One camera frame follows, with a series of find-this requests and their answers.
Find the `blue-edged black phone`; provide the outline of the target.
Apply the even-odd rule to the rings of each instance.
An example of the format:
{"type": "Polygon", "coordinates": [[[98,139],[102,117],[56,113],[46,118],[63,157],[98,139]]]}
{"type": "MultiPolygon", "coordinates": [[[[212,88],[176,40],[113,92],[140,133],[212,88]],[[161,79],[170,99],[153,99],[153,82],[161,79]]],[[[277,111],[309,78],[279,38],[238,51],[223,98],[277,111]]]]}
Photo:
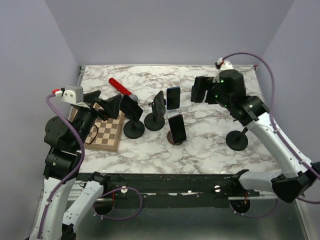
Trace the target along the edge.
{"type": "Polygon", "coordinates": [[[181,88],[179,86],[170,87],[166,90],[167,110],[180,108],[181,88]]]}

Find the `pink-edged black phone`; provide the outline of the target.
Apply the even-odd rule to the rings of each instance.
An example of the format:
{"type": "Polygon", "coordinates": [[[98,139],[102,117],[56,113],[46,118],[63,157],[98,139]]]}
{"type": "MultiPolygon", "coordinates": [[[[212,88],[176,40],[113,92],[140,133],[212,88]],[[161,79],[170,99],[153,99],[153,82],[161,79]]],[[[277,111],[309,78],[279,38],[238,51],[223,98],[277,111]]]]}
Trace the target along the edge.
{"type": "Polygon", "coordinates": [[[186,134],[184,118],[181,114],[170,117],[168,123],[172,135],[186,134]]]}

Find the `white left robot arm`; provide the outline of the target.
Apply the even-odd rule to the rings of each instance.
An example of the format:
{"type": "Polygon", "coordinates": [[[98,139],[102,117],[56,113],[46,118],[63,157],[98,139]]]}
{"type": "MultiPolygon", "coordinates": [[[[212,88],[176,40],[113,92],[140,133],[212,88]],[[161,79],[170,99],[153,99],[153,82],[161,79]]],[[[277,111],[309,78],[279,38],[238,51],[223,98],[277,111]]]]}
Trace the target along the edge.
{"type": "Polygon", "coordinates": [[[83,93],[68,86],[45,99],[56,114],[45,126],[44,142],[50,146],[45,159],[43,197],[30,240],[74,240],[78,227],[94,202],[111,191],[110,177],[94,172],[84,191],[70,207],[68,198],[85,157],[85,142],[96,119],[116,119],[122,95],[107,100],[101,91],[83,93]]]}

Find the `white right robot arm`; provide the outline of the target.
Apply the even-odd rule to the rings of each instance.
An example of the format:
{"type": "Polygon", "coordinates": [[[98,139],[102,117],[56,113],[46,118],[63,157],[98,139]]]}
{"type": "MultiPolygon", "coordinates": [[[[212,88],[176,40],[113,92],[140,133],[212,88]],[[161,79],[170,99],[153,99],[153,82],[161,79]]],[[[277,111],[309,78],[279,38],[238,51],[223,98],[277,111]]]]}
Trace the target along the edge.
{"type": "Polygon", "coordinates": [[[246,93],[244,76],[235,69],[219,72],[215,77],[198,76],[191,88],[190,100],[206,102],[226,108],[230,115],[244,127],[226,136],[232,150],[242,151],[248,146],[246,132],[253,133],[278,163],[280,173],[242,170],[233,177],[230,191],[241,196],[247,190],[271,192],[286,203],[292,203],[316,181],[320,164],[311,162],[296,150],[280,129],[274,129],[270,110],[257,96],[246,93]]]}

